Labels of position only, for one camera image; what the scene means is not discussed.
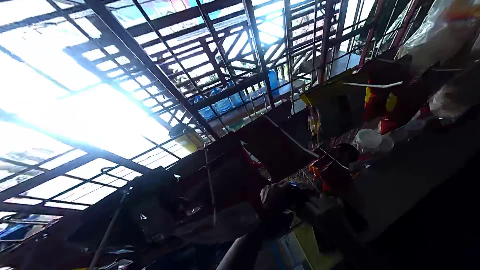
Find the metal rod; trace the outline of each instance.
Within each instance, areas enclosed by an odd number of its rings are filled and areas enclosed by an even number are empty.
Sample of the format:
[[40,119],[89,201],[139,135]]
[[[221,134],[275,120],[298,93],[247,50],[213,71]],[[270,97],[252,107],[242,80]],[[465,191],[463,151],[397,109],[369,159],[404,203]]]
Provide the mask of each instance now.
[[322,50],[320,53],[320,76],[317,72],[317,80],[318,84],[322,84],[325,78],[325,66],[327,60],[327,53],[328,47],[330,45],[330,27],[332,25],[332,17],[333,17],[333,7],[335,4],[335,0],[327,0],[326,10],[325,10],[325,18],[324,18],[324,32],[323,32],[323,39],[322,39]]
[[[360,24],[360,23],[357,23],[357,18],[360,21],[359,11],[360,11],[360,6],[362,7],[362,10],[363,10],[363,4],[362,3],[365,3],[365,0],[357,0],[357,8],[355,9],[355,16],[353,17],[353,24],[352,24],[353,29],[352,29],[352,31],[355,31],[357,29],[357,26]],[[350,51],[352,42],[353,42],[353,38],[348,40],[347,51]]]
[[207,176],[208,176],[208,184],[210,185],[210,196],[212,196],[212,207],[213,207],[213,226],[216,225],[216,201],[215,201],[215,191],[212,182],[212,172],[210,171],[210,163],[208,162],[208,148],[206,147],[207,144],[205,143],[204,151],[205,151],[205,168],[207,169]]
[[270,79],[268,78],[268,68],[265,63],[264,52],[260,42],[260,35],[258,32],[258,26],[255,18],[252,0],[242,0],[242,2],[243,2],[243,8],[245,10],[245,14],[247,14],[248,24],[253,33],[253,42],[255,44],[257,58],[260,61],[260,68],[262,71],[262,75],[265,77],[265,89],[267,90],[268,102],[270,103],[270,106],[273,109],[275,105],[273,100],[272,88],[270,86]]
[[316,35],[317,35],[317,3],[315,3],[315,7],[313,9],[313,12],[314,12],[314,16],[313,16],[313,47],[312,47],[312,74],[311,74],[311,81],[310,81],[310,86],[309,86],[309,89],[312,88],[312,85],[313,85],[313,72],[315,70],[315,58],[317,56],[317,46],[315,44],[315,38],[316,38]]
[[368,31],[367,40],[365,41],[365,47],[363,48],[363,51],[361,52],[361,55],[360,55],[359,69],[365,63],[365,58],[367,57],[370,43],[372,42],[373,34],[375,33],[376,24],[378,22],[378,18],[380,18],[380,14],[382,13],[383,8],[384,8],[384,0],[378,0],[377,9],[375,10],[375,16],[373,17],[373,21],[372,21],[373,26]]
[[112,32],[117,35],[125,46],[150,70],[150,72],[161,82],[165,88],[185,107],[185,109],[200,123],[206,131],[215,139],[219,139],[218,134],[207,123],[205,118],[195,110],[190,102],[182,95],[167,76],[155,65],[146,52],[138,45],[135,39],[123,28],[117,19],[107,10],[104,4],[98,0],[85,0],[88,6],[100,17]]
[[380,52],[380,48],[382,47],[382,43],[383,43],[384,38],[386,36],[386,33],[388,31],[388,26],[390,25],[390,22],[392,21],[393,13],[395,13],[395,8],[396,8],[397,5],[398,5],[398,0],[395,1],[395,5],[393,6],[392,13],[390,14],[390,18],[388,18],[387,25],[385,26],[384,34],[382,35],[382,38],[378,42],[378,50],[377,50],[377,53],[375,54],[375,56],[377,56],[378,53]]
[[395,39],[392,43],[393,48],[398,47],[400,45],[400,43],[402,42],[403,37],[405,36],[405,33],[407,32],[407,27],[410,24],[410,21],[413,18],[413,15],[415,14],[415,11],[417,10],[420,3],[421,3],[421,0],[414,0],[413,1],[413,4],[412,4],[410,10],[408,11],[407,15],[405,16],[405,19],[403,20],[402,28],[397,33],[397,35],[396,35],[396,37],[395,37]]
[[[59,12],[60,14],[64,15],[65,19],[67,20],[67,22],[69,22],[70,24],[72,24],[82,35],[84,35],[88,40],[90,40],[93,44],[96,44],[96,47],[105,55],[108,55],[108,52],[103,48],[103,46],[101,46],[97,40],[93,39],[83,28],[81,28],[69,15],[67,15],[65,13],[64,10],[62,10],[56,2],[54,2],[53,0],[46,0],[51,6],[53,6],[55,8],[55,10],[57,10],[57,12]],[[137,78],[133,77],[131,75],[131,72],[123,65],[121,65],[115,58],[112,58],[111,59],[112,62],[114,62],[118,67],[120,67],[124,72],[125,74],[131,78],[133,81],[136,81],[139,85],[142,85],[141,82],[138,81]],[[106,81],[106,82],[114,82],[113,79],[106,79],[106,76],[103,76],[102,78],[102,81]],[[142,108],[144,111],[146,111],[147,113],[150,113],[150,110],[142,103],[136,101],[131,95],[127,94],[127,92],[125,90],[123,90],[121,87],[118,87],[117,90],[119,92],[121,92],[123,95],[127,96],[130,100],[132,100],[137,106],[139,106],[140,108]],[[154,118],[160,125],[162,125],[163,127],[165,127],[166,129],[170,130],[171,129],[171,126],[166,123],[163,119],[161,119],[160,117],[155,117]]]
[[1,46],[0,45],[0,51],[5,53],[6,55],[10,56],[12,59],[15,59],[17,60],[18,62],[20,63],[23,63],[25,64],[27,67],[33,69],[33,71],[35,71],[37,74],[39,74],[40,76],[44,77],[45,79],[51,81],[53,84],[55,84],[56,86],[62,88],[63,90],[66,90],[68,92],[72,92],[68,87],[64,86],[63,84],[59,83],[57,80],[55,80],[54,78],[50,77],[49,75],[43,73],[41,70],[39,70],[38,68],[30,65],[29,63],[25,62],[22,58],[20,58],[18,55],[14,54],[13,52],[7,50],[5,47]]
[[[183,64],[181,63],[181,61],[178,59],[177,55],[173,52],[172,48],[170,47],[170,45],[168,45],[167,41],[163,38],[162,34],[160,33],[160,31],[153,25],[152,21],[150,20],[150,17],[148,17],[148,14],[145,12],[145,10],[143,9],[143,7],[140,5],[140,3],[138,2],[138,0],[132,0],[133,3],[135,4],[135,6],[138,8],[138,10],[140,11],[140,13],[143,15],[143,17],[145,17],[145,20],[147,21],[147,24],[150,26],[150,28],[157,34],[158,36],[158,39],[160,40],[160,42],[162,42],[165,47],[167,48],[168,52],[172,55],[173,59],[175,59],[175,61],[177,62],[177,64],[180,66],[180,68],[182,69],[183,73],[187,76],[188,80],[190,81],[190,83],[193,85],[193,87],[198,91],[198,93],[204,98],[204,99],[207,99],[207,97],[203,94],[202,90],[198,87],[198,85],[195,83],[195,81],[192,79],[192,77],[190,76],[190,74],[188,73],[188,71],[185,69],[185,67],[183,66]],[[228,128],[227,126],[225,126],[223,124],[223,121],[222,119],[220,118],[220,115],[215,111],[215,108],[212,106],[212,105],[208,105],[210,107],[210,109],[212,110],[212,112],[214,113],[214,115],[218,118],[218,120],[220,121],[220,123],[222,124],[222,126],[226,129],[226,131],[228,132]]]
[[332,77],[333,59],[335,58],[335,49],[332,50],[332,60],[330,61],[330,70],[328,71],[328,79]]
[[100,242],[100,245],[98,246],[98,249],[95,252],[95,256],[93,257],[92,263],[90,264],[90,267],[88,268],[88,270],[94,270],[95,269],[96,262],[98,261],[98,258],[100,258],[100,254],[102,253],[103,247],[107,243],[108,237],[110,236],[110,233],[112,232],[113,225],[115,224],[115,221],[117,221],[117,218],[120,214],[120,210],[123,207],[123,202],[125,201],[125,197],[127,195],[128,195],[128,191],[124,190],[123,191],[123,196],[120,200],[120,205],[119,205],[118,209],[115,211],[115,214],[113,214],[113,218],[110,221],[110,224],[108,225],[107,231],[103,235],[103,239]]
[[205,39],[201,39],[200,44],[204,48],[204,52],[207,55],[208,59],[210,60],[210,63],[212,63],[213,69],[218,74],[218,78],[222,82],[223,86],[227,87],[227,84],[228,84],[227,79],[225,78],[225,75],[223,74],[222,70],[220,69],[220,65],[218,65],[218,63],[216,62],[215,55],[210,50],[210,47],[208,46],[208,43],[205,41]]
[[[345,20],[347,18],[348,0],[342,0],[340,4],[340,14],[338,15],[338,25],[336,28],[335,40],[340,40],[343,36],[343,30],[345,28]],[[335,50],[340,51],[341,42],[338,42],[335,46]]]
[[234,76],[235,71],[231,68],[231,66],[227,65],[228,61],[225,57],[225,50],[223,49],[223,46],[220,43],[220,40],[218,39],[218,35],[215,31],[215,27],[213,26],[212,21],[210,20],[210,17],[207,14],[204,13],[203,8],[202,8],[202,3],[200,2],[200,0],[196,0],[196,2],[197,2],[198,9],[200,10],[200,14],[202,15],[202,18],[203,18],[203,20],[204,20],[204,22],[207,26],[208,32],[212,36],[213,42],[215,42],[215,44],[218,48],[218,52],[220,53],[220,58],[222,59],[222,62],[225,65],[225,68],[228,70],[228,73],[230,73],[230,76]]

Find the clutter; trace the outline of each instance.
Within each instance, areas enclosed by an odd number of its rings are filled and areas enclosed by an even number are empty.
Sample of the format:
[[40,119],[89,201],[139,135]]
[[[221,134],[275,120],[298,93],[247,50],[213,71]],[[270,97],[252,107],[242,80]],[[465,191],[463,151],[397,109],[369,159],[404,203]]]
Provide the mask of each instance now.
[[422,73],[437,62],[445,63],[476,38],[478,8],[468,0],[436,0],[423,24],[401,47],[398,56],[410,54],[415,73]]

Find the metal bar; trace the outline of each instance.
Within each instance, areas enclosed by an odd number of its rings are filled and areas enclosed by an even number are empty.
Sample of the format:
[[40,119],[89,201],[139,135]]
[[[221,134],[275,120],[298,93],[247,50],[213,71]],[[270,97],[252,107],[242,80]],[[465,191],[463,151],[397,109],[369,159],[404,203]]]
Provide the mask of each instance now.
[[212,196],[212,207],[213,207],[213,226],[216,225],[216,200],[215,200],[215,191],[212,182],[212,172],[210,171],[210,162],[208,161],[208,148],[206,147],[207,144],[205,143],[204,151],[205,151],[205,167],[207,169],[208,175],[208,183],[210,185],[210,195]]
[[243,2],[243,8],[245,10],[245,13],[247,14],[248,24],[253,33],[253,42],[255,44],[257,58],[260,61],[260,68],[261,68],[262,74],[264,75],[265,89],[267,90],[268,102],[270,103],[270,106],[273,109],[275,105],[273,100],[272,88],[270,86],[270,79],[268,78],[268,68],[265,62],[264,52],[262,49],[262,45],[260,43],[260,35],[258,31],[257,21],[255,18],[252,0],[242,0],[242,2]]
[[[360,20],[360,18],[359,18],[360,6],[361,6],[361,9],[363,11],[363,4],[362,3],[365,3],[365,0],[363,0],[363,1],[362,0],[357,0],[357,8],[355,9],[355,16],[353,17],[352,32],[357,29],[357,26],[358,26],[357,18],[358,18],[358,20]],[[352,39],[349,39],[347,51],[350,51],[351,45],[352,45]]]
[[90,267],[88,268],[88,270],[94,270],[95,269],[96,262],[98,261],[98,258],[100,258],[100,254],[102,253],[103,247],[107,243],[108,237],[110,236],[110,233],[112,232],[113,225],[115,224],[115,221],[117,221],[117,218],[120,214],[120,210],[123,207],[123,202],[125,201],[125,197],[127,195],[128,195],[128,191],[124,190],[123,191],[123,196],[120,200],[120,205],[119,205],[118,209],[115,211],[115,214],[113,215],[113,218],[110,221],[110,224],[108,225],[107,231],[103,235],[102,242],[100,242],[100,245],[98,246],[98,249],[95,252],[95,256],[93,257],[92,263],[90,264]]
[[287,52],[286,55],[286,60],[287,60],[287,67],[288,67],[288,80],[290,81],[290,90],[291,90],[291,99],[292,99],[292,109],[293,109],[293,114],[295,114],[295,101],[293,100],[293,74],[292,74],[292,59],[290,57],[290,46],[289,46],[289,40],[290,40],[290,30],[289,30],[289,25],[291,24],[290,17],[290,0],[285,0],[285,8],[284,8],[284,16],[283,16],[283,23],[284,23],[284,28],[285,28],[285,51]]
[[313,47],[312,47],[312,79],[310,81],[310,86],[309,86],[309,89],[312,88],[312,85],[313,85],[313,72],[315,70],[315,58],[317,56],[317,46],[315,44],[315,39],[316,39],[316,35],[317,35],[317,4],[315,3],[315,7],[313,9],[314,11],[314,15],[313,15]]
[[223,46],[222,44],[220,43],[220,40],[218,39],[218,35],[215,31],[215,28],[212,24],[212,21],[210,20],[210,17],[205,14],[204,10],[203,10],[203,6],[202,6],[202,3],[200,2],[200,0],[196,0],[197,2],[197,6],[198,6],[198,9],[200,10],[200,15],[202,16],[202,18],[204,19],[205,21],[205,24],[207,26],[207,29],[208,29],[208,32],[210,33],[210,35],[212,36],[213,38],[213,42],[215,42],[217,48],[218,48],[218,52],[220,54],[220,58],[222,59],[222,62],[223,64],[225,65],[225,68],[228,70],[228,73],[230,73],[230,76],[234,76],[235,75],[235,71],[231,68],[231,66],[228,66],[227,63],[227,59],[225,57],[225,50],[223,49]]
[[[342,0],[340,5],[340,14],[338,15],[338,25],[336,28],[335,40],[340,40],[343,36],[343,30],[345,28],[345,19],[347,18],[348,0]],[[341,43],[338,42],[335,46],[335,50],[340,51]]]
[[392,21],[393,13],[395,13],[395,8],[396,8],[397,5],[398,5],[398,0],[395,1],[395,5],[393,6],[392,13],[390,13],[390,17],[388,18],[388,22],[387,22],[387,25],[385,27],[384,34],[382,35],[382,38],[378,42],[378,50],[377,50],[377,53],[375,54],[375,57],[377,57],[378,53],[380,52],[380,49],[382,48],[382,42],[384,41],[384,38],[385,38],[386,33],[388,31],[388,26],[390,25],[390,22]]
[[[135,4],[135,6],[138,8],[138,10],[140,11],[140,13],[142,13],[143,17],[145,18],[145,20],[147,21],[148,25],[152,28],[152,30],[157,34],[158,36],[158,39],[160,40],[160,42],[162,42],[165,47],[167,48],[168,52],[173,56],[173,58],[175,59],[175,61],[177,62],[177,64],[180,66],[180,68],[183,70],[183,73],[187,76],[188,80],[190,81],[190,83],[193,85],[193,87],[198,91],[198,93],[200,93],[200,95],[204,98],[204,99],[207,99],[207,97],[203,94],[202,90],[198,87],[198,85],[195,83],[195,81],[192,79],[192,77],[190,76],[190,74],[188,73],[188,71],[185,69],[185,67],[183,66],[183,64],[181,63],[181,61],[179,61],[177,55],[173,52],[172,48],[170,47],[170,45],[168,45],[168,43],[163,39],[163,36],[162,34],[160,33],[160,31],[152,24],[152,21],[150,20],[150,17],[148,17],[147,13],[145,12],[145,10],[143,9],[143,7],[140,5],[140,3],[138,2],[138,0],[132,0],[133,3]],[[212,106],[212,105],[208,105],[210,107],[210,109],[212,110],[212,112],[214,113],[214,115],[218,118],[218,121],[220,121],[220,123],[222,124],[222,126],[227,130],[228,132],[228,128],[225,124],[223,124],[223,121],[222,119],[220,118],[220,115],[215,111],[215,108]]]
[[75,150],[77,150],[77,149],[76,149],[76,148],[70,149],[70,150],[66,151],[65,153],[63,153],[63,154],[59,154],[59,155],[54,156],[54,157],[52,157],[52,158],[46,159],[46,160],[44,160],[44,161],[42,161],[42,162],[39,162],[38,164],[36,164],[36,165],[34,165],[34,166],[27,167],[26,169],[23,169],[23,170],[21,170],[21,171],[19,171],[19,172],[16,172],[16,173],[12,174],[12,175],[9,175],[9,176],[1,179],[1,180],[0,180],[0,184],[3,183],[3,182],[5,182],[5,181],[7,181],[7,180],[10,180],[10,179],[12,179],[12,178],[14,178],[14,177],[17,177],[18,175],[24,174],[24,173],[26,173],[26,172],[28,172],[28,171],[31,171],[31,170],[42,170],[39,166],[41,166],[41,165],[43,165],[43,164],[45,164],[45,163],[47,163],[47,162],[50,162],[50,161],[52,161],[52,160],[54,160],[54,159],[57,159],[57,158],[65,155],[65,154],[70,153],[70,152],[75,151]]
[[282,43],[278,44],[277,47],[275,49],[273,49],[270,56],[268,56],[268,58],[265,60],[265,62],[267,64],[270,62],[270,60],[273,58],[273,56],[275,56],[276,52],[278,52],[278,50],[280,49],[281,46],[282,46]]
[[44,214],[53,216],[66,216],[78,213],[80,210],[67,208],[54,208],[42,205],[24,205],[15,203],[0,203],[0,210],[5,212],[17,212],[24,214]]
[[237,44],[238,40],[240,39],[240,37],[243,35],[243,29],[241,31],[238,31],[236,32],[238,33],[237,37],[235,38],[235,40],[232,42],[232,45],[230,46],[230,48],[227,50],[227,52],[225,52],[225,60],[228,61],[228,55],[230,55],[230,53],[232,52],[233,50],[233,47],[235,47],[235,45]]
[[150,70],[150,72],[161,82],[166,89],[185,107],[185,109],[200,123],[214,139],[220,137],[215,133],[207,121],[195,110],[190,102],[182,95],[167,76],[153,63],[150,57],[139,47],[135,39],[121,26],[117,19],[107,10],[104,4],[97,0],[85,0],[90,8],[98,14],[100,19],[112,32],[132,51],[132,53]]
[[219,78],[220,81],[222,82],[223,86],[224,86],[224,87],[227,87],[227,79],[225,78],[225,75],[223,74],[222,70],[220,69],[220,66],[219,66],[218,63],[216,62],[215,55],[214,55],[214,54],[212,53],[212,51],[210,50],[210,47],[208,46],[208,44],[207,44],[207,42],[205,41],[205,39],[202,39],[202,40],[200,41],[200,44],[201,44],[201,46],[203,46],[204,52],[205,52],[205,54],[207,54],[207,57],[208,57],[210,63],[212,63],[213,69],[214,69],[215,72],[217,73],[218,78]]
[[142,136],[142,137],[143,137],[143,138],[145,138],[145,140],[147,140],[147,141],[151,142],[152,144],[154,144],[154,145],[158,146],[160,149],[162,149],[163,151],[167,152],[168,154],[170,154],[170,155],[174,156],[175,158],[177,158],[177,159],[179,159],[179,160],[181,159],[181,158],[179,158],[177,155],[175,155],[174,153],[172,153],[172,152],[168,151],[166,148],[164,148],[163,146],[159,145],[158,143],[156,143],[156,142],[154,142],[154,141],[150,140],[149,138],[147,138],[147,137],[145,137],[145,136]]
[[[46,0],[51,6],[53,6],[55,8],[55,10],[57,10],[57,12],[59,12],[60,14],[63,14],[65,15],[65,12],[56,4],[56,2],[54,2],[53,0]],[[100,49],[100,51],[102,51],[102,53],[104,53],[105,55],[109,55],[108,52],[103,48],[103,46],[101,46],[96,40],[94,40],[83,28],[81,28],[69,15],[65,15],[64,16],[65,19],[67,20],[67,22],[69,22],[70,24],[72,24],[82,35],[84,35],[87,39],[89,39],[89,41],[91,42],[94,42],[97,44],[97,47],[98,49]],[[122,66],[120,63],[118,63],[118,61],[116,59],[112,59],[111,60],[112,62],[114,62],[115,64],[117,64],[119,67],[121,67],[121,69],[124,70],[125,74],[131,78],[132,80],[136,81],[137,83],[139,83],[139,85],[142,85],[138,80],[137,78],[133,77],[131,75],[131,72],[125,67],[125,66]],[[126,93],[126,91],[123,91],[120,90],[120,92],[129,97],[129,94]],[[136,102],[137,106],[139,106],[140,108],[142,108],[144,111],[146,111],[147,113],[150,112],[150,110],[142,103],[139,103],[139,102]],[[168,123],[165,123],[165,121],[159,117],[155,117],[155,120],[161,124],[162,126],[164,126],[165,128],[167,128],[168,130],[171,129],[171,126],[168,124]]]
[[5,53],[6,55],[10,56],[12,59],[15,59],[17,60],[18,62],[20,63],[23,63],[25,64],[27,67],[33,69],[33,71],[35,71],[36,73],[38,73],[40,76],[44,77],[45,79],[51,81],[53,84],[55,84],[56,86],[62,88],[63,90],[66,90],[68,92],[72,92],[68,87],[64,86],[63,84],[59,83],[57,80],[55,80],[54,78],[50,77],[49,75],[43,73],[41,70],[39,70],[38,68],[30,65],[29,63],[25,62],[22,58],[20,58],[18,55],[14,54],[13,52],[7,50],[5,47],[3,47],[2,45],[0,45],[0,51]]
[[72,140],[70,138],[67,138],[67,137],[64,137],[64,136],[61,136],[61,135],[58,135],[56,133],[53,133],[53,132],[50,132],[48,130],[45,130],[43,128],[40,128],[36,125],[33,125],[27,121],[24,121],[24,120],[21,120],[19,119],[17,116],[15,115],[12,115],[12,114],[9,114],[9,113],[6,113],[4,112],[3,110],[0,109],[0,119],[3,119],[4,121],[7,121],[7,122],[10,122],[10,123],[14,123],[14,124],[17,124],[19,126],[22,126],[22,127],[26,127],[26,128],[29,128],[29,129],[32,129],[32,130],[35,130],[37,132],[40,132],[44,135],[47,135],[63,144],[66,144],[66,145],[69,145],[71,147],[74,147],[74,148],[77,148],[77,149],[80,149],[82,151],[85,151],[89,154],[93,154],[96,156],[96,158],[103,158],[103,159],[106,159],[106,160],[109,160],[111,162],[114,162],[116,164],[119,164],[119,165],[122,165],[124,167],[127,167],[131,170],[134,170],[134,171],[137,171],[139,173],[142,173],[142,174],[145,174],[149,171],[151,171],[149,168],[145,167],[145,166],[142,166],[138,163],[135,163],[131,160],[128,160],[128,159],[125,159],[125,158],[122,158],[120,156],[117,156],[113,153],[110,153],[108,151],[105,151],[105,150],[102,150],[102,149],[99,149],[99,148],[96,148],[95,146],[92,146],[92,145],[89,145],[87,143],[84,143],[84,142],[79,142],[79,141],[76,141],[76,140]]
[[420,3],[421,3],[421,0],[414,0],[413,1],[412,7],[410,8],[407,15],[405,16],[405,19],[403,20],[402,28],[397,33],[397,35],[396,35],[396,37],[395,37],[395,39],[392,43],[393,48],[398,47],[400,45],[400,43],[402,42],[403,37],[405,36],[405,33],[407,32],[407,27],[410,24],[410,21],[413,18],[413,15],[415,14],[415,11],[417,10]]
[[[81,12],[81,11],[84,11],[84,10],[87,10],[87,9],[88,9],[88,7],[86,5],[78,5],[78,6],[73,6],[71,8],[67,8],[67,9],[62,10],[62,11],[64,11],[66,14],[72,14],[72,13]],[[50,20],[50,19],[53,19],[53,18],[61,17],[61,16],[63,16],[63,15],[61,15],[59,12],[52,12],[52,13],[47,13],[47,14],[35,16],[35,17],[26,18],[24,20],[21,20],[19,22],[15,22],[15,23],[12,23],[12,24],[9,24],[9,25],[2,25],[2,26],[0,26],[0,34],[4,33],[4,32],[7,32],[7,31],[17,29],[17,28],[20,28],[20,27],[31,26],[33,24],[36,24],[36,23],[39,23],[39,22],[42,22],[42,21],[46,21],[46,20]]]
[[32,189],[32,188],[34,188],[34,187],[36,187],[40,184],[43,184],[47,181],[50,181],[51,179],[53,179],[55,177],[62,176],[64,174],[68,173],[69,171],[71,171],[73,169],[76,169],[76,168],[78,168],[82,165],[85,165],[85,164],[87,164],[91,161],[94,161],[96,159],[97,159],[97,157],[95,157],[94,155],[87,154],[87,155],[79,157],[79,158],[77,158],[73,161],[70,161],[70,162],[65,163],[63,165],[60,165],[60,166],[56,167],[54,170],[51,170],[49,172],[45,172],[43,174],[37,175],[34,178],[29,179],[28,181],[19,183],[15,186],[3,191],[2,193],[0,193],[0,200],[4,201],[4,200],[9,199],[11,197],[15,197],[20,193],[23,193],[23,192],[25,192],[27,190],[30,190],[30,189]]
[[327,0],[327,7],[324,18],[324,32],[322,39],[322,50],[320,53],[320,76],[317,71],[318,84],[322,84],[325,78],[325,66],[327,60],[328,47],[330,45],[330,27],[332,25],[333,8],[335,0]]
[[384,0],[378,0],[377,9],[375,10],[375,16],[373,17],[373,21],[372,21],[373,26],[368,31],[367,40],[365,41],[365,47],[363,48],[363,51],[361,52],[361,55],[360,55],[359,69],[363,66],[363,63],[365,63],[365,58],[367,57],[370,43],[372,42],[373,34],[375,33],[375,27],[378,22],[378,18],[382,13],[383,8],[384,8]]

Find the glass pane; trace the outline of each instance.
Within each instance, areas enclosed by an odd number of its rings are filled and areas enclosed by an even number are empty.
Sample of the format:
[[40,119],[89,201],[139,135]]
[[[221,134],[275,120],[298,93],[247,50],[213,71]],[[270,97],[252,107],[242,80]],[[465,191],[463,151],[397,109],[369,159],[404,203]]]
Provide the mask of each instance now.
[[16,186],[22,182],[25,182],[29,179],[32,179],[33,177],[39,175],[39,174],[42,174],[43,172],[42,171],[28,171],[28,172],[25,172],[24,174],[20,174],[20,175],[17,175],[11,179],[8,179],[2,183],[0,183],[0,192],[4,191],[4,190],[7,190],[13,186]]
[[54,197],[58,193],[65,191],[80,183],[82,183],[81,180],[73,179],[65,176],[59,176],[41,185],[38,185],[28,191],[25,191],[21,195],[41,198],[41,199],[49,199]]
[[16,212],[0,212],[0,219],[16,214]]
[[173,164],[178,161],[178,159],[167,152],[157,148],[147,154],[134,159],[133,161],[138,164],[144,165],[150,169],[155,169],[158,167],[167,167],[168,165]]
[[41,202],[43,202],[42,200],[34,200],[34,199],[27,199],[27,198],[10,198],[8,200],[5,200],[3,202],[6,202],[6,203],[16,203],[16,204],[26,204],[26,205],[37,205]]
[[116,187],[123,187],[124,185],[127,184],[127,181],[125,181],[125,180],[118,179],[118,178],[115,178],[115,177],[111,177],[111,176],[108,176],[108,175],[100,176],[98,178],[95,178],[93,181],[99,182],[99,183],[102,183],[102,184],[109,184],[109,185],[116,186]]
[[113,187],[86,183],[68,193],[65,193],[55,198],[55,200],[60,200],[65,202],[95,204],[116,190],[117,189]]
[[[108,194],[106,194],[105,196],[102,196],[102,193],[94,193],[94,196],[90,196],[89,194],[90,193],[93,193],[99,189],[101,189],[103,186],[102,185],[99,185],[99,184],[93,184],[93,183],[86,183],[86,184],[83,184],[81,185],[80,187],[72,190],[72,191],[69,191],[61,196],[58,196],[55,198],[55,200],[58,200],[58,201],[65,201],[65,202],[78,202],[78,203],[86,203],[86,204],[94,204],[96,202],[98,202],[99,200],[103,199],[103,197],[107,196]],[[87,201],[95,201],[95,202],[92,202],[92,203],[87,203],[85,202],[85,198],[87,195],[89,195],[89,197],[87,197]]]
[[54,168],[63,165],[65,163],[68,163],[72,160],[75,160],[81,156],[86,155],[86,152],[83,152],[81,150],[75,149],[72,152],[68,152],[65,155],[62,155],[52,161],[49,161],[45,164],[40,165],[40,168],[47,169],[47,170],[53,170]]
[[56,208],[75,209],[75,210],[85,210],[85,209],[88,208],[88,206],[84,206],[84,205],[75,205],[75,204],[57,203],[57,202],[46,202],[45,206],[56,207]]
[[0,2],[0,25],[11,24],[54,11],[55,8],[45,0],[12,0]]
[[69,171],[67,174],[88,180],[94,176],[101,174],[102,168],[115,167],[116,165],[116,163],[108,160],[96,159],[76,168],[75,170]]
[[0,122],[0,157],[29,165],[72,149],[46,135],[12,123]]

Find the plastic bottle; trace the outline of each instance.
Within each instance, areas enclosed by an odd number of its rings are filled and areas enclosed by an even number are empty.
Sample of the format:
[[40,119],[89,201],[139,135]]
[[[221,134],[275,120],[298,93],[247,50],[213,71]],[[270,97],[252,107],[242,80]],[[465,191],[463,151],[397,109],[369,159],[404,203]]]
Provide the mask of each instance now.
[[[203,98],[201,96],[197,96],[197,98],[195,99],[195,101],[193,103],[197,103],[198,101],[202,100]],[[200,115],[202,115],[205,120],[210,120],[212,118],[215,117],[215,114],[213,113],[212,109],[210,108],[210,106],[207,106],[203,109],[200,109],[198,110],[198,112],[200,113]]]
[[[232,81],[229,81],[228,84],[227,84],[227,88],[232,88],[234,86],[233,82]],[[240,94],[239,93],[236,93],[236,94],[233,94],[230,96],[230,100],[232,101],[232,104],[233,106],[236,108],[236,107],[240,107],[241,105],[243,105],[243,102],[241,101],[241,98],[240,98]]]
[[[214,88],[210,96],[214,96],[220,92],[222,92],[222,89]],[[233,108],[232,102],[228,98],[224,98],[213,105],[213,109],[216,111],[218,115],[224,114],[225,112],[229,111],[232,108]]]

